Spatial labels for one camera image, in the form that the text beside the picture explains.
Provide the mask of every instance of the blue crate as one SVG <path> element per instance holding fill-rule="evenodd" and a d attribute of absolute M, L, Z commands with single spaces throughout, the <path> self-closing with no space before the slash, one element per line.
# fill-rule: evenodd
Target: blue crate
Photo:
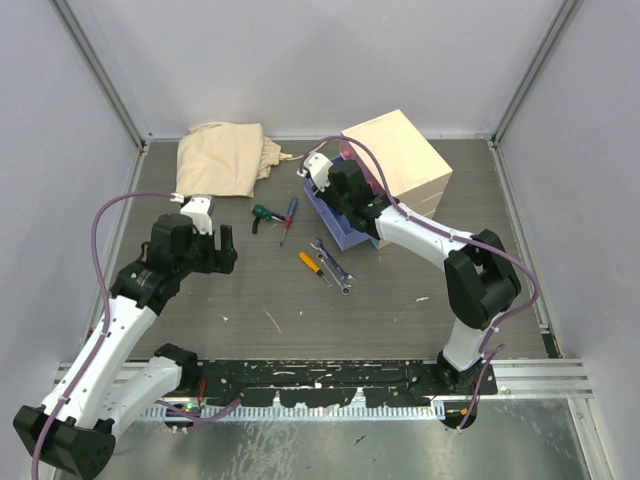
<path fill-rule="evenodd" d="M 331 160 L 333 163 L 341 162 L 342 158 L 337 157 Z M 304 179 L 304 191 L 307 192 L 311 203 L 316 211 L 322 217 L 325 225 L 333 235 L 336 243 L 342 251 L 347 250 L 359 243 L 372 240 L 366 233 L 358 232 L 347 220 L 347 217 L 340 215 L 338 212 L 329 207 L 324 201 L 320 200 L 313 194 L 313 182 L 309 178 Z"/>

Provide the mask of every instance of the gray tabletop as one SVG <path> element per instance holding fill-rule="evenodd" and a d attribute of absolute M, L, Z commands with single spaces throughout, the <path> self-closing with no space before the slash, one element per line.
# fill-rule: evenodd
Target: gray tabletop
<path fill-rule="evenodd" d="M 293 154 L 310 145 L 280 143 Z M 494 230 L 516 253 L 486 142 L 432 143 L 454 171 L 435 220 L 471 232 Z M 176 143 L 152 144 L 138 190 L 175 189 L 176 151 Z M 334 146 L 326 153 L 335 152 Z M 296 163 L 273 168 L 270 178 L 257 182 L 253 199 L 216 199 L 214 225 L 234 229 L 234 273 L 188 277 L 132 358 L 149 358 L 166 342 L 202 358 L 435 358 L 453 324 L 440 270 L 397 245 L 376 250 L 367 242 L 340 252 L 295 175 Z M 258 234 L 251 233 L 254 203 L 285 213 L 292 196 L 300 204 L 282 248 L 281 224 L 261 222 Z M 136 199 L 116 271 L 138 256 L 159 215 L 177 211 L 165 200 Z M 328 288 L 298 258 L 301 251 L 315 252 L 309 242 L 316 236 L 357 278 L 351 295 Z M 522 301 L 524 294 L 516 305 Z M 507 344 L 503 358 L 546 357 L 533 310 L 503 325 L 496 337 Z"/>

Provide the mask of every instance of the orange screwdriver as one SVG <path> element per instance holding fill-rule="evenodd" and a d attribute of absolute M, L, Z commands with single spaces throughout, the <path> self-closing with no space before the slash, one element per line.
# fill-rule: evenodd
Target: orange screwdriver
<path fill-rule="evenodd" d="M 324 276 L 324 272 L 322 271 L 322 269 L 316 264 L 316 262 L 313 261 L 313 259 L 307 253 L 300 252 L 298 256 L 300 257 L 300 260 L 302 260 L 307 267 L 313 270 L 313 273 L 315 273 L 320 278 L 322 278 L 325 282 L 327 282 L 330 287 L 333 286 L 331 285 L 331 282 L 327 280 L 327 277 Z"/>

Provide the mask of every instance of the black mounting plate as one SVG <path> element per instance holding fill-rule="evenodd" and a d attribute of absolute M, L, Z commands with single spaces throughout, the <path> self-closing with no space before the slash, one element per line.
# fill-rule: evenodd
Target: black mounting plate
<path fill-rule="evenodd" d="M 209 405 L 226 405 L 241 398 L 242 405 L 268 407 L 276 392 L 280 404 L 310 408 L 348 405 L 362 388 L 370 408 L 429 405 L 434 395 L 471 395 L 473 379 L 447 388 L 438 379 L 439 367 L 423 360 L 215 360 L 200 362 Z M 172 392 L 167 397 L 197 396 Z M 498 393 L 493 369 L 488 367 L 480 385 L 482 395 Z"/>

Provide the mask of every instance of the blue screwdriver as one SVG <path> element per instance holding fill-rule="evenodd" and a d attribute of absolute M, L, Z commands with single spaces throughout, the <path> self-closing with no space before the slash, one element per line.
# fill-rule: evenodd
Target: blue screwdriver
<path fill-rule="evenodd" d="M 287 221 L 284 224 L 284 232 L 282 232 L 282 240 L 280 240 L 280 246 L 284 243 L 284 237 L 287 234 L 287 230 L 291 226 L 293 222 L 293 216 L 296 214 L 296 210 L 298 209 L 298 197 L 293 197 L 291 199 L 291 203 L 289 204 L 289 210 L 287 211 Z"/>

